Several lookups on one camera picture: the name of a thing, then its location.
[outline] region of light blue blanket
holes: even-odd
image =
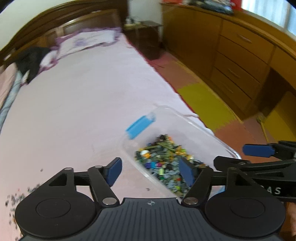
[[[14,102],[19,90],[20,90],[20,85],[22,82],[22,74],[20,71],[17,72],[15,76],[15,81],[10,89],[10,92],[4,102],[4,105],[2,106],[0,110],[0,132],[3,126],[3,123],[5,121],[5,118],[8,114],[8,111],[10,107],[12,106],[12,103]]]

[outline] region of metal pivot pin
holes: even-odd
[[[106,197],[103,199],[105,205],[114,205],[116,202],[117,200],[114,197]]]
[[[187,197],[184,199],[184,202],[188,205],[195,205],[198,203],[198,199],[195,197]]]

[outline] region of white wall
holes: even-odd
[[[14,0],[0,13],[0,49],[39,13],[69,1],[73,0]],[[137,20],[161,23],[159,0],[130,0],[129,7],[130,15]]]

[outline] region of wooden headboard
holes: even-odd
[[[0,51],[0,66],[14,62],[30,46],[53,46],[56,37],[81,28],[122,26],[127,15],[127,0],[76,0],[50,8],[23,26]]]

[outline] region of plastic storage container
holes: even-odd
[[[156,108],[148,115],[139,118],[127,129],[121,148],[126,157],[125,160],[131,162],[166,197],[176,196],[134,158],[137,150],[154,142],[155,138],[161,134],[168,134],[176,144],[182,145],[188,154],[194,155],[195,159],[204,162],[214,170],[216,169],[213,160],[216,156],[241,159],[235,150],[189,118],[167,106]],[[213,187],[210,196],[217,194],[219,190],[221,190],[221,186]]]

